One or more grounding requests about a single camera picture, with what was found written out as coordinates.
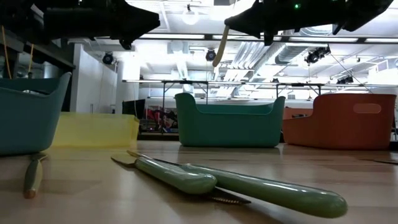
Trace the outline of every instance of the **teal plastic basket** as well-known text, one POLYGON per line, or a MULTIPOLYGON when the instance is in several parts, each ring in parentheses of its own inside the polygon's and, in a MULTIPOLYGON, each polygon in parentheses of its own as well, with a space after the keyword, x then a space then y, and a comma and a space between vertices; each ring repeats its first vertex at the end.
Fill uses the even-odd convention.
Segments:
POLYGON ((285 98, 259 106, 197 105, 191 94, 175 95, 183 146, 275 147, 279 143, 285 98))
POLYGON ((0 155, 50 147, 70 76, 0 79, 0 155))

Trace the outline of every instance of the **green knife handle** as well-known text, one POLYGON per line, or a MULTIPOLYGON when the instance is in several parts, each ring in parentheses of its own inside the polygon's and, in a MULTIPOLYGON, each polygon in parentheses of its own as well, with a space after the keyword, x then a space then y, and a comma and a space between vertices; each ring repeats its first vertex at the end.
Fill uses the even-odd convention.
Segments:
POLYGON ((34 198, 36 193, 40 187, 40 183, 43 177, 43 167, 42 163, 35 159, 30 162, 29 167, 25 173, 25 182, 24 182, 24 197, 25 198, 34 198))
POLYGON ((217 187, 309 215, 336 218, 343 216, 348 209, 347 203, 342 196, 327 190, 191 164, 185 164, 181 168, 187 172, 215 176, 217 178, 217 187))
POLYGON ((135 164, 137 169, 171 185, 187 194, 211 192, 217 180, 210 174, 187 172, 178 166, 140 157, 135 164))

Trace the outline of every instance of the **wooden table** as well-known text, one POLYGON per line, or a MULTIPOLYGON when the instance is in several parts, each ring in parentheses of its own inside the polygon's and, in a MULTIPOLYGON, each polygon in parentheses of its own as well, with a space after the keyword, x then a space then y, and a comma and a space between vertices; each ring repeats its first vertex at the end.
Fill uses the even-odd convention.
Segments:
POLYGON ((29 157, 0 158, 0 223, 397 223, 398 168, 366 159, 391 152, 325 151, 281 144, 275 149, 186 148, 139 141, 137 150, 170 162, 195 163, 332 190, 349 204, 337 219, 311 217, 258 200, 245 206, 192 201, 110 155, 126 149, 49 149, 38 196, 22 185, 29 157))

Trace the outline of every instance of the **knife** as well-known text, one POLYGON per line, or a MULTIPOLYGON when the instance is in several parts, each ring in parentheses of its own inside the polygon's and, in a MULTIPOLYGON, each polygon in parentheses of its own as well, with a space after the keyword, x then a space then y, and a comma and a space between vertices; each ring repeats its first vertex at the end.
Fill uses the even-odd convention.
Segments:
MULTIPOLYGON (((132 156, 143 156, 127 151, 132 156)), ((324 218, 343 216, 348 205, 345 199, 328 190, 263 179, 249 175, 191 164, 178 165, 187 172, 210 174, 217 178, 216 186, 239 194, 254 197, 298 212, 324 218)))
MULTIPOLYGON (((138 156, 131 157, 131 156, 127 156, 127 155, 125 156, 125 155, 122 155, 122 154, 115 154, 115 155, 112 155, 111 158, 112 158, 112 160, 114 162, 117 162, 118 164, 121 164, 121 165, 123 165, 125 167, 138 168, 138 167, 136 167, 136 161, 137 161, 138 156)), ((151 159, 150 157, 147 157, 147 156, 143 156, 143 158, 144 159, 151 159)), ((175 165, 173 165, 170 162, 165 162, 165 163, 170 165, 170 166, 175 166, 175 165)), ((159 172, 168 172, 166 169, 159 169, 158 171, 159 172)), ((250 201, 248 201, 248 200, 246 200, 244 198, 241 198, 241 197, 238 197, 236 195, 230 194, 230 193, 225 192, 225 191, 223 191, 223 190, 221 190, 219 188, 216 188, 216 187, 213 187, 213 189, 210 192, 207 192, 205 194, 198 194, 197 196, 203 197, 203 198, 209 198, 209 199, 215 200, 217 202, 228 203, 228 204, 247 204, 247 203, 251 203, 250 201)))
POLYGON ((216 186, 216 178, 210 174, 196 174, 187 172, 179 166, 165 162, 155 161, 146 157, 138 157, 128 161, 118 155, 113 155, 112 160, 126 166, 139 169, 156 179, 159 179, 186 194, 206 194, 216 186))
POLYGON ((41 161, 47 157, 44 153, 34 154, 30 162, 24 181, 24 198, 34 198, 39 190, 43 178, 43 167, 41 161))

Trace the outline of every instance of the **white wall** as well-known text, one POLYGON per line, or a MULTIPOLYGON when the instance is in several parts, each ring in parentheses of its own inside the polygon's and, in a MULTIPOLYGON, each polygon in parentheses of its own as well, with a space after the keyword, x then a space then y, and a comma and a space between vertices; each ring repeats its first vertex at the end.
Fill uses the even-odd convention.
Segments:
POLYGON ((123 110, 122 102, 138 100, 138 83, 126 83, 122 80, 138 80, 140 66, 136 58, 130 57, 125 61, 118 62, 118 81, 116 91, 116 114, 123 110))
POLYGON ((70 111, 111 113, 116 102, 117 74, 75 45, 70 111))

